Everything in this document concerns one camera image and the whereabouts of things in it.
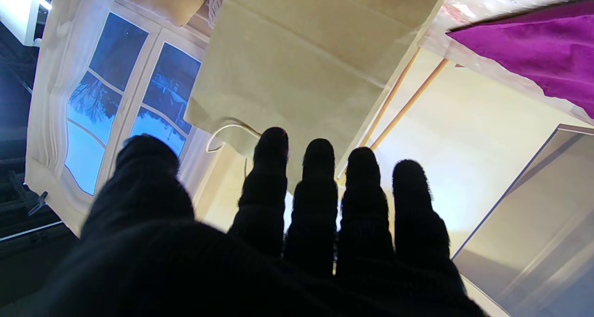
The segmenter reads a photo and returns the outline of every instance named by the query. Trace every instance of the sheer curtain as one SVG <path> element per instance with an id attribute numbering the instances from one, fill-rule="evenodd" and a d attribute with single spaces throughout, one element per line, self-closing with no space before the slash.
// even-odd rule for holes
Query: sheer curtain
<path id="1" fill-rule="evenodd" d="M 38 58 L 27 131 L 25 182 L 74 232 L 88 207 L 60 183 L 68 150 L 66 105 L 83 78 L 114 0 L 52 0 Z"/>

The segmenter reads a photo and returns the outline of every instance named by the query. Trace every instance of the paper bag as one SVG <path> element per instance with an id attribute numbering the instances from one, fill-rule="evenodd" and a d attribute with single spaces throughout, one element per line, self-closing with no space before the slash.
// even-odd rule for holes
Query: paper bag
<path id="1" fill-rule="evenodd" d="M 242 122 L 289 134 L 289 192 L 307 145 L 342 169 L 443 0 L 225 0 L 185 120 L 213 133 Z M 217 135 L 250 158 L 243 129 Z"/>

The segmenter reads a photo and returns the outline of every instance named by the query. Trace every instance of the purple fabric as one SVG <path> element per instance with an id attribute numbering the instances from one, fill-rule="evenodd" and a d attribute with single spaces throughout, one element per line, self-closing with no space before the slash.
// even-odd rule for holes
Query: purple fabric
<path id="1" fill-rule="evenodd" d="M 594 0 L 553 6 L 448 36 L 532 79 L 548 97 L 567 99 L 594 118 Z"/>

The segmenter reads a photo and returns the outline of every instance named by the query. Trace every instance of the window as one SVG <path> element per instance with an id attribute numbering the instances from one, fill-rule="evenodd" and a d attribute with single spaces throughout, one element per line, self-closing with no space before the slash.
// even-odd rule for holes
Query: window
<path id="1" fill-rule="evenodd" d="M 199 131 L 184 121 L 204 49 L 114 4 L 83 79 L 68 101 L 65 184 L 82 203 L 115 168 L 129 136 L 164 141 L 184 165 Z"/>
<path id="2" fill-rule="evenodd" d="M 68 101 L 66 167 L 87 194 L 95 193 L 117 109 L 148 35 L 110 13 L 89 69 Z"/>
<path id="3" fill-rule="evenodd" d="M 130 136 L 153 135 L 180 156 L 191 130 L 183 117 L 199 69 L 199 61 L 165 42 Z"/>

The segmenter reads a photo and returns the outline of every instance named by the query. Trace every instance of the plastic wrap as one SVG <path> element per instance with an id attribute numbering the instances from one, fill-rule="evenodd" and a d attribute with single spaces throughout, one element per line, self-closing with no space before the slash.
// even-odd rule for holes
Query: plastic wrap
<path id="1" fill-rule="evenodd" d="M 496 61 L 477 55 L 446 35 L 450 29 L 484 19 L 566 1 L 569 0 L 445 0 L 420 46 L 594 125 L 594 120 L 581 107 L 564 99 L 545 97 L 532 80 L 509 72 Z"/>

